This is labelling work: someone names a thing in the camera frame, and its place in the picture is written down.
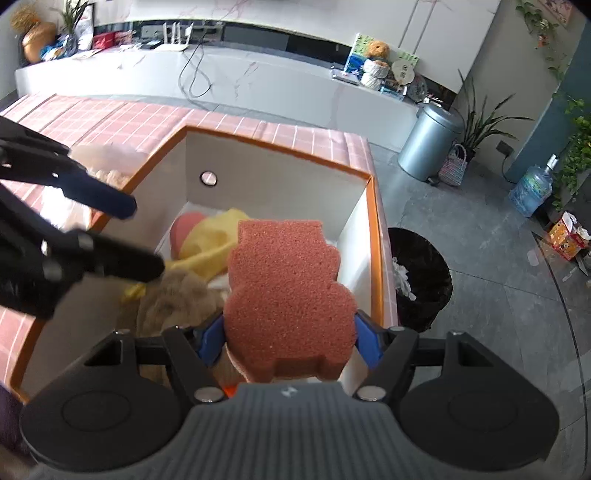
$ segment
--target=cardboard box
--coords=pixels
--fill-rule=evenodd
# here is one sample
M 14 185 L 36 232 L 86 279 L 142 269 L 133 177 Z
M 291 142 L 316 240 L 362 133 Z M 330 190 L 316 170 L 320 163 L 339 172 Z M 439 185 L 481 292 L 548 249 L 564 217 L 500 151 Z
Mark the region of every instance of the cardboard box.
M 589 244 L 587 230 L 582 228 L 577 223 L 576 217 L 569 212 L 564 212 L 548 236 L 552 248 L 568 261 Z
M 216 185 L 202 183 L 211 174 Z M 95 226 L 169 257 L 169 229 L 188 210 L 214 215 L 235 207 L 251 218 L 320 220 L 325 237 L 340 251 L 337 280 L 371 314 L 383 298 L 375 188 L 371 175 L 348 166 L 260 140 L 184 127 L 124 187 L 137 201 L 135 216 L 125 221 L 103 217 Z M 43 325 L 22 390 L 35 394 L 113 331 L 127 286 L 123 280 L 91 275 L 76 284 Z M 382 321 L 375 313 L 374 319 Z M 345 391 L 352 393 L 366 375 L 353 349 L 340 379 Z

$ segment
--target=plush toy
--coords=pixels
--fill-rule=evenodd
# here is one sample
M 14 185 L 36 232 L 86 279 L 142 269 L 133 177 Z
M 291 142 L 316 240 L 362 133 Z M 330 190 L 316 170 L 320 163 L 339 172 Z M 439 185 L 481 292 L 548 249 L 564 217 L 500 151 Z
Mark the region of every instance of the plush toy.
M 365 56 L 369 59 L 387 59 L 390 53 L 390 47 L 387 43 L 379 40 L 373 40 L 369 42 Z

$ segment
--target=gray wall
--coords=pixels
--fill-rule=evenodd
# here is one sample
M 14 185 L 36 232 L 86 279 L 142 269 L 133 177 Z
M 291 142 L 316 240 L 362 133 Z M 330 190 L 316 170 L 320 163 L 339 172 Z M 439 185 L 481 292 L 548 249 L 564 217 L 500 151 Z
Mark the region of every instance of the gray wall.
M 552 18 L 546 11 L 544 15 Z M 557 42 L 563 46 L 569 58 L 576 50 L 585 22 L 584 15 L 574 11 L 568 27 L 558 28 Z M 515 92 L 517 95 L 511 103 L 505 105 L 502 113 L 512 116 L 529 116 L 537 120 L 556 91 L 558 81 L 548 71 L 548 64 L 544 60 L 546 55 L 535 47 L 536 39 L 529 35 L 522 15 L 515 10 L 515 0 L 502 0 L 482 49 L 470 71 L 480 101 L 488 95 L 489 105 L 496 105 Z M 455 106 L 460 111 L 464 111 L 463 95 L 457 99 Z M 519 141 L 503 139 L 517 153 L 534 129 L 535 122 L 508 121 L 501 124 L 501 127 L 519 138 Z M 501 173 L 504 158 L 495 149 L 499 140 L 501 137 L 485 140 L 476 156 L 477 162 L 484 164 L 496 174 Z
M 0 15 L 0 99 L 17 88 L 14 71 L 18 68 L 18 41 L 10 26 L 10 16 L 18 4 Z

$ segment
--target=teal wall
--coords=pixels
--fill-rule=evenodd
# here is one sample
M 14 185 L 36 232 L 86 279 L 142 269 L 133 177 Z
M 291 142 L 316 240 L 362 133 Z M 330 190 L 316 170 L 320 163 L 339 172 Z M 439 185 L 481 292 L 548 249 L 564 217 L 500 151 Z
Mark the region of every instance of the teal wall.
M 560 154 L 573 133 L 571 117 L 564 113 L 566 96 L 582 98 L 591 106 L 591 25 L 585 25 L 577 51 L 558 89 L 530 138 L 519 152 L 506 176 L 518 181 L 532 165 L 543 166 L 553 154 Z

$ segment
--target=hanging ivy plant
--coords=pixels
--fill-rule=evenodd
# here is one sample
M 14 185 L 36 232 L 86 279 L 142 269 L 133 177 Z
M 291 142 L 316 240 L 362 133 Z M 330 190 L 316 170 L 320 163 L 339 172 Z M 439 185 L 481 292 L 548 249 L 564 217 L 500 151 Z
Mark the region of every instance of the hanging ivy plant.
M 576 110 L 585 107 L 585 101 L 569 97 L 569 106 L 566 114 L 572 115 Z M 576 201 L 579 175 L 591 168 L 591 116 L 579 115 L 573 117 L 577 127 L 576 132 L 570 136 L 567 154 L 562 161 L 562 168 L 554 175 L 553 190 L 554 201 L 552 205 L 558 211 L 563 209 L 562 191 L 566 188 Z
M 523 15 L 523 19 L 531 35 L 537 39 L 538 49 L 545 50 L 545 60 L 549 64 L 548 70 L 556 77 L 558 82 L 562 82 L 568 65 L 565 64 L 567 55 L 559 53 L 555 48 L 556 27 L 560 24 L 552 23 L 542 16 L 542 10 L 524 0 L 515 0 L 517 6 L 515 9 Z

